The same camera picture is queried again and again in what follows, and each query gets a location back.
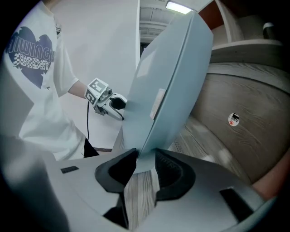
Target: small sticker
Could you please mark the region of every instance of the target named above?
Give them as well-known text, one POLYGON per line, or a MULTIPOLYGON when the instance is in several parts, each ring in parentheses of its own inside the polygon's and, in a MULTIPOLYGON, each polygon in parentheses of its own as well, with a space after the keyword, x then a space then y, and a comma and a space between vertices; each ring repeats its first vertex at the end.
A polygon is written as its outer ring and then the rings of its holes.
POLYGON ((236 126, 238 125, 240 122, 240 117, 238 114, 236 113, 232 113, 230 114, 230 116, 228 117, 228 123, 231 125, 231 126, 236 126))
POLYGON ((160 107, 160 104, 163 100, 163 97, 164 97, 164 94, 165 94, 165 89, 159 89, 158 90, 158 93, 157 93, 157 96, 155 98, 155 101, 154 101, 154 104, 152 106, 152 110, 151 110, 151 113, 150 113, 150 118, 152 118, 154 120, 155 118, 155 115, 160 107))

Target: person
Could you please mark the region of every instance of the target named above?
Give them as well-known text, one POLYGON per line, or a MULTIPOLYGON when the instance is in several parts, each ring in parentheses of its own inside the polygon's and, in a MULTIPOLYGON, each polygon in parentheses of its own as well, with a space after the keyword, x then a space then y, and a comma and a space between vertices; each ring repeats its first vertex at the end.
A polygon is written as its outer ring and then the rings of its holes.
POLYGON ((0 78, 13 78, 34 104, 17 136, 51 151, 56 160, 99 155, 61 107, 59 97, 69 92, 85 98, 86 86, 73 74, 49 9, 53 4, 40 1, 26 15, 2 56, 0 78))

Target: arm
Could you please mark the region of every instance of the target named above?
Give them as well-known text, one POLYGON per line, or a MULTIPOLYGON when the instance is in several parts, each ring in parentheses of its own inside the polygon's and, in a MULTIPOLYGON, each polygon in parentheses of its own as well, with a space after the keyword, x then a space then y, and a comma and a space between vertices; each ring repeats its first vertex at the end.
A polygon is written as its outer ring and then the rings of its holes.
POLYGON ((290 170, 290 149, 282 159, 261 179, 255 182, 253 188, 265 199, 269 200, 281 190, 290 170))
POLYGON ((69 89, 68 92, 77 97, 85 98, 86 89, 87 87, 83 83, 81 83, 80 81, 77 81, 73 84, 73 86, 69 89))

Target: ceiling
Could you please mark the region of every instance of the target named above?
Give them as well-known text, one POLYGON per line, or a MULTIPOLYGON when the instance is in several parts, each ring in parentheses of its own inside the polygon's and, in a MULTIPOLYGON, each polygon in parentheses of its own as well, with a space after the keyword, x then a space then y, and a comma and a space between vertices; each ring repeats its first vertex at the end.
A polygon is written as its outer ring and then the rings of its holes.
MULTIPOLYGON (((174 0, 199 12, 213 0, 174 0)), ((167 0, 140 0, 141 42, 150 43, 167 25, 183 14, 166 9, 167 0)))

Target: white wall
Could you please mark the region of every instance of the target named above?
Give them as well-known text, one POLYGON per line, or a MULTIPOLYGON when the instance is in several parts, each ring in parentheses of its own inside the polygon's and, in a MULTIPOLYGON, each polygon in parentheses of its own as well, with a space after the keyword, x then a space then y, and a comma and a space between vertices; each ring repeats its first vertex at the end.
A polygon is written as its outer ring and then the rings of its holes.
MULTIPOLYGON (((73 70, 81 82, 88 84, 98 77, 127 96, 136 69, 138 4, 138 0, 61 0, 53 7, 73 70)), ((65 94, 61 102, 87 135, 87 101, 65 94)), ((89 141, 94 147, 112 148, 120 127, 120 121, 100 116, 90 106, 89 141)))

